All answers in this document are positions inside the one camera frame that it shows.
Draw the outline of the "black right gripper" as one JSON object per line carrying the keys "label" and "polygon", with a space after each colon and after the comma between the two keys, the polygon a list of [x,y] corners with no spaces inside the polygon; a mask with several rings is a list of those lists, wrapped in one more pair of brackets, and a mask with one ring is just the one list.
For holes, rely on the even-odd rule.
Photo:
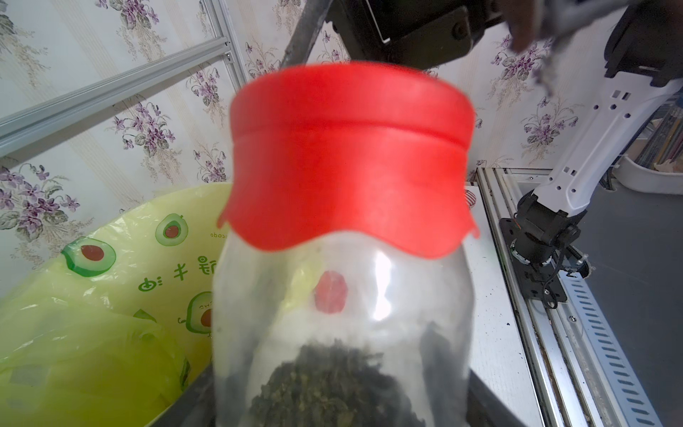
{"label": "black right gripper", "polygon": [[503,22],[490,0],[308,0],[281,69],[307,63],[325,18],[352,60],[419,70],[464,57]]}

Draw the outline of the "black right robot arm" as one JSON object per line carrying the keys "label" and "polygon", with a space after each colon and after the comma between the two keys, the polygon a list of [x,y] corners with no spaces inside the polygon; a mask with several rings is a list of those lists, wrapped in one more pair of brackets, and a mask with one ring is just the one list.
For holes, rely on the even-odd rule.
{"label": "black right robot arm", "polygon": [[574,35],[615,11],[622,17],[605,47],[605,75],[591,113],[547,180],[524,195],[503,220],[521,288],[556,309],[553,291],[565,259],[588,272],[574,249],[592,194],[631,138],[682,86],[679,1],[308,1],[281,62],[307,62],[325,23],[333,23],[355,60],[430,69],[469,53],[485,31],[505,23],[509,48],[551,47],[535,79],[551,92],[556,57]]}

